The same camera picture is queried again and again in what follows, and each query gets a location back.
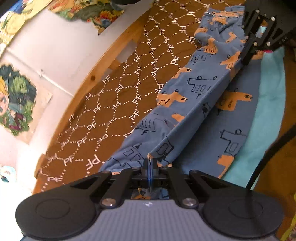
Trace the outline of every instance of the blue cloth with orange print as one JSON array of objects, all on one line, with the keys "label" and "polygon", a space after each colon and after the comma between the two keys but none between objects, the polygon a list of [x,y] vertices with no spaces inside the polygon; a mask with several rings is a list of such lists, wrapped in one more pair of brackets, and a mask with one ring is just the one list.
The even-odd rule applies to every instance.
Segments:
[{"label": "blue cloth with orange print", "polygon": [[[243,11],[243,6],[208,9],[195,32],[203,47],[163,86],[157,107],[101,170],[120,172],[155,158],[159,166],[174,165],[185,173],[186,161],[195,160],[195,169],[216,177],[225,174],[247,138],[260,84],[263,53],[240,71]],[[188,148],[193,137],[198,143]]]}]

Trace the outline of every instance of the silver screw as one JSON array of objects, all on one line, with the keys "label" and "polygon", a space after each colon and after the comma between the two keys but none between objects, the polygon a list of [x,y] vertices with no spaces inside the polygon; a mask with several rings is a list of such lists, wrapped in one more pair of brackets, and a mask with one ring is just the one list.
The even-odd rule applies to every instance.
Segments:
[{"label": "silver screw", "polygon": [[185,198],[185,199],[183,199],[182,203],[185,206],[191,207],[191,206],[196,205],[196,200],[193,198]]},{"label": "silver screw", "polygon": [[113,199],[113,198],[105,198],[103,201],[102,201],[102,204],[106,207],[112,207],[116,204],[116,200]]}]

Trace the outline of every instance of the teal fabric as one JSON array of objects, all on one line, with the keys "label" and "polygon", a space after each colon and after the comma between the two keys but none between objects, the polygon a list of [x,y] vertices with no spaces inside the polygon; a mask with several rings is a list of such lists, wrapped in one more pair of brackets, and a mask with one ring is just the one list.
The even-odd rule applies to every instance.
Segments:
[{"label": "teal fabric", "polygon": [[245,144],[223,176],[225,181],[245,187],[265,151],[278,137],[286,101],[283,57],[283,47],[273,53],[264,53],[252,127]]}]

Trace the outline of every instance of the metal bolt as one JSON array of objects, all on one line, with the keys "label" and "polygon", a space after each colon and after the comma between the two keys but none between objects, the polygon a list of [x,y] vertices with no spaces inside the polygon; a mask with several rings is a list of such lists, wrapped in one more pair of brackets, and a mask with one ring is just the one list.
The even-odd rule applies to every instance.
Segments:
[{"label": "metal bolt", "polygon": [[188,207],[191,207],[191,206],[194,206],[196,205],[196,200],[193,199],[193,198],[185,198],[183,199],[182,203],[185,205],[185,206],[188,206]]},{"label": "metal bolt", "polygon": [[105,170],[105,171],[102,171],[102,173],[104,173],[104,174],[109,174],[110,171]]},{"label": "metal bolt", "polygon": [[116,200],[113,199],[113,198],[105,198],[103,201],[102,201],[102,204],[106,207],[112,207],[116,204]]}]

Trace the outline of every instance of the gray ribbed panel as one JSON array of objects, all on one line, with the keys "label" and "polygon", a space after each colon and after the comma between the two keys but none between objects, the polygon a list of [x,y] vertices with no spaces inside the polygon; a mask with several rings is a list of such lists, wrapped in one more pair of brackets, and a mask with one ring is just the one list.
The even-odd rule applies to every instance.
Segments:
[{"label": "gray ribbed panel", "polygon": [[[104,210],[84,233],[67,241],[234,241],[209,228],[195,210],[173,200],[126,200]],[[267,237],[261,241],[276,241]],[[24,238],[22,241],[35,241]]]}]

